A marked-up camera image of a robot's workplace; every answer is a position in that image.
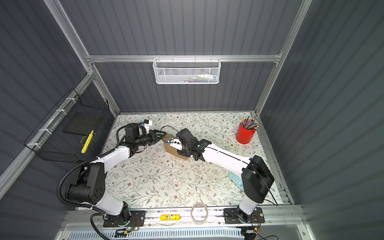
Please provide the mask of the brown cardboard box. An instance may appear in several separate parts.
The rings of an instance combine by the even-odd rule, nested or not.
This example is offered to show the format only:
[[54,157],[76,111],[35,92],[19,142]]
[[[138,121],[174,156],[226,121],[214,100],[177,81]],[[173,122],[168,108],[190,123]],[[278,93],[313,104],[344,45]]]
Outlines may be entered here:
[[174,136],[169,135],[169,134],[167,134],[167,135],[165,135],[165,136],[163,137],[163,144],[164,144],[164,147],[165,147],[166,152],[169,153],[169,154],[171,154],[171,155],[173,155],[173,156],[175,156],[175,157],[177,157],[177,158],[179,158],[179,159],[187,160],[188,157],[179,155],[179,153],[178,153],[178,149],[175,148],[175,147],[172,147],[172,146],[170,145],[169,142],[172,141],[172,139],[174,139],[174,138],[175,138]]

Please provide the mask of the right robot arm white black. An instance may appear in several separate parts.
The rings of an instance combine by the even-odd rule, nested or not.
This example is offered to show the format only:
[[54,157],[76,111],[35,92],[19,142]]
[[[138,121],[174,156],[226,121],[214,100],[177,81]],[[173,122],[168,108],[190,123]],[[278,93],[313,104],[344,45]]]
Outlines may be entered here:
[[230,153],[208,140],[198,140],[188,129],[177,133],[175,139],[166,138],[166,143],[177,149],[181,156],[218,165],[238,176],[244,189],[244,197],[238,209],[246,217],[251,216],[257,206],[264,202],[275,182],[273,174],[261,157],[242,157]]

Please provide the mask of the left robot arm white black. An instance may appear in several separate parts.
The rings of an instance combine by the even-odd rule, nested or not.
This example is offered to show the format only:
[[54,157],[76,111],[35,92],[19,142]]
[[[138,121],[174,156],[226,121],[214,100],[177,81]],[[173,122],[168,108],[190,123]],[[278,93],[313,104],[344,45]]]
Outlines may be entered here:
[[106,190],[106,174],[120,162],[161,141],[166,132],[150,130],[152,122],[130,123],[116,131],[117,144],[106,153],[76,164],[60,180],[57,197],[65,205],[89,208],[109,216],[128,217],[126,203]]

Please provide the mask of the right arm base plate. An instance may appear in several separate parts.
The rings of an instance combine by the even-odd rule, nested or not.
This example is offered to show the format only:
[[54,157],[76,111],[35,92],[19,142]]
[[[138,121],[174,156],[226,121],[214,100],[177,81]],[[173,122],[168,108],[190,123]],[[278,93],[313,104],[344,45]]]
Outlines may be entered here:
[[265,223],[264,214],[261,208],[257,207],[253,213],[247,215],[239,208],[224,208],[224,218],[226,224],[263,224]]

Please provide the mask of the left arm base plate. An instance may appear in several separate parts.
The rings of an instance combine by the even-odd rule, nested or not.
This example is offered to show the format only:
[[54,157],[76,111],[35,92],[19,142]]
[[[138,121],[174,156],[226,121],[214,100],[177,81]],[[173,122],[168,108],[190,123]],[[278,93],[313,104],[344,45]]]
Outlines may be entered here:
[[117,227],[142,227],[146,218],[146,211],[129,211],[128,216],[110,216],[104,220],[104,228],[117,228]]

